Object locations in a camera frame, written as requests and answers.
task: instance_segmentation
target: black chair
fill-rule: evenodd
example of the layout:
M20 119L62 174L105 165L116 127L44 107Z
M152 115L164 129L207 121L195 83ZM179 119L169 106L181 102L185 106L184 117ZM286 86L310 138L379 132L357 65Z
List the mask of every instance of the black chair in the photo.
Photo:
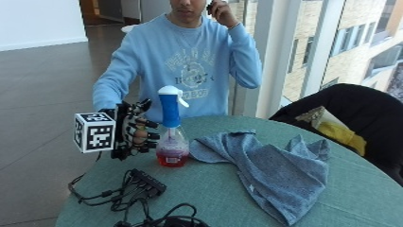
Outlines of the black chair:
M375 89L341 83L281 108L270 120L328 137L308 122L296 120L320 106L366 139L365 158L403 186L403 103Z

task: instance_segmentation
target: green table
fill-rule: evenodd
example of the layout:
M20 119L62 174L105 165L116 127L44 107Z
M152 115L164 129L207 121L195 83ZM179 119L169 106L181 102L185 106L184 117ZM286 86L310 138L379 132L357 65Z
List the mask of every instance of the green table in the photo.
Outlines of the green table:
M322 139L294 126L244 116L208 116L183 120L189 139L217 132L254 129L262 144L281 148L298 134L310 143ZM354 152L330 142L330 174L325 191L310 212L294 226L403 226L403 188ZM165 193L149 202L151 215L161 218L180 203L189 202L201 218L214 227L282 226L265 213L249 196L232 164L205 164L189 160L185 167L159 165L155 152L139 154L127 161L104 155L77 183L87 196L119 187L129 169L141 169L167 184ZM188 209L180 210L189 215ZM60 212L58 226L113 226L123 212L112 212L109 204L89 207L71 196ZM144 218L143 208L131 208L129 222Z

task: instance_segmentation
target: red liquid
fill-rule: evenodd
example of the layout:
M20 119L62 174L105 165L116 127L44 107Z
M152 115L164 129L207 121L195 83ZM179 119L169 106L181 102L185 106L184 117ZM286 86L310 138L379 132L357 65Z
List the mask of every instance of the red liquid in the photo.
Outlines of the red liquid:
M167 167L183 167L188 161L188 155L179 157L167 157L161 154L156 155L157 160L163 166Z

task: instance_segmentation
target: spray bottle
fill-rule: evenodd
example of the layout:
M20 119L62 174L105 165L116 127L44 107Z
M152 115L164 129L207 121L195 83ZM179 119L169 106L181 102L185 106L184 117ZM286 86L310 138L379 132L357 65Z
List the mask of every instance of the spray bottle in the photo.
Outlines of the spray bottle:
M189 141L180 126L179 103L189 107L181 98L183 91L175 86L159 90L163 105L163 132L156 145L156 156L160 164L168 167L185 165L189 156Z

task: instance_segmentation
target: hand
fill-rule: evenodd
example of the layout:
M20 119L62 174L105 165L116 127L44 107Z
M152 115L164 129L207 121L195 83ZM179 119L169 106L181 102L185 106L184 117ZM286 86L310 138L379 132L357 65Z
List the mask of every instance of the hand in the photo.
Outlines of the hand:
M151 148L156 148L156 141L160 135L148 132L148 127L157 128L159 124L143 117L143 113L151 109L152 101L145 99L135 105L124 102L117 105L115 115L116 120L116 143L115 150L111 153L112 158L125 160L131 155L131 151L136 149L139 152L149 152Z
M208 7L208 14L228 28L234 27L240 23L226 1L213 0Z

